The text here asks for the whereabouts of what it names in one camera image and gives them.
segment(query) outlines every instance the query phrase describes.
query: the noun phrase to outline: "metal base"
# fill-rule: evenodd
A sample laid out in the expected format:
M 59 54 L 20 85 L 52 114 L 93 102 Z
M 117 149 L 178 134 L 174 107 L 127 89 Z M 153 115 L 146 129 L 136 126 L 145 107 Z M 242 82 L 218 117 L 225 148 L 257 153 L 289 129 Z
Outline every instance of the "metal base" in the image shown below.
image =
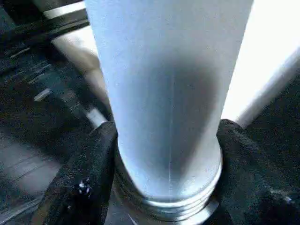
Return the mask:
M 222 171 L 222 160 L 213 181 L 200 193 L 176 202 L 155 202 L 138 194 L 120 172 L 116 171 L 113 189 L 130 218 L 138 225 L 200 225 L 218 207 L 211 194 Z
M 160 218 L 154 217 L 153 215 L 145 213 L 145 211 L 137 205 L 133 205 L 128 196 L 124 196 L 120 190 L 118 182 L 114 183 L 113 190 L 117 199 L 126 207 L 127 213 L 135 225 L 201 225 L 203 224 L 217 209 L 219 202 L 214 198 L 208 199 L 204 206 L 200 206 L 201 203 L 193 208 L 193 214 L 185 219 L 177 221 L 164 221 Z

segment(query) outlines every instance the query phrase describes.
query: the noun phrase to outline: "white pole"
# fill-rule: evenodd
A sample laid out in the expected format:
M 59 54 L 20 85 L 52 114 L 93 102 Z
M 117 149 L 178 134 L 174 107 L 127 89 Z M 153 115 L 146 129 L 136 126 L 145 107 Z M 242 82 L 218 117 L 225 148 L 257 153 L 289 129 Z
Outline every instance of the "white pole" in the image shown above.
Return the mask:
M 138 224 L 188 221 L 221 173 L 216 132 L 252 0 L 85 2 L 119 134 L 117 195 Z

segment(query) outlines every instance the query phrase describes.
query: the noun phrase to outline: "metal rod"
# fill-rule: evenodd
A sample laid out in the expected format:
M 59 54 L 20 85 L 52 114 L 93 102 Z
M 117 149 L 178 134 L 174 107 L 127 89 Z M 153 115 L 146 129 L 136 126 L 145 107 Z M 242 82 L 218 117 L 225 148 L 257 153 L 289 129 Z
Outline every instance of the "metal rod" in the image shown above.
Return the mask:
M 118 130 L 115 190 L 137 224 L 191 224 L 205 207 L 251 4 L 86 0 Z

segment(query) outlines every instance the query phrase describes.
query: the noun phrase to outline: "white pipe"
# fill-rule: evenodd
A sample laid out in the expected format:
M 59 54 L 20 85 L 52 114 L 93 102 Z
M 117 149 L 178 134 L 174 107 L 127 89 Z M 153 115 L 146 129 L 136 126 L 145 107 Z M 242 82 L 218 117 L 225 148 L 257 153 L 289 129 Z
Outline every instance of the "white pipe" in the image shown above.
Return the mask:
M 86 0 L 119 135 L 119 190 L 139 210 L 183 220 L 209 198 L 222 162 L 216 132 L 251 4 Z M 182 211 L 174 215 L 174 207 Z

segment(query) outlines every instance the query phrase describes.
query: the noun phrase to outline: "metal shaft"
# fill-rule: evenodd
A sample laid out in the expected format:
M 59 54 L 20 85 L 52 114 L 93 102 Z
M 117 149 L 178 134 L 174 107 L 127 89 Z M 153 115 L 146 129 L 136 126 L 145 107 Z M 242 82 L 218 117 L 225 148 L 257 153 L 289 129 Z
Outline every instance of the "metal shaft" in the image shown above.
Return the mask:
M 201 223 L 251 4 L 86 0 L 118 130 L 116 192 L 137 224 Z

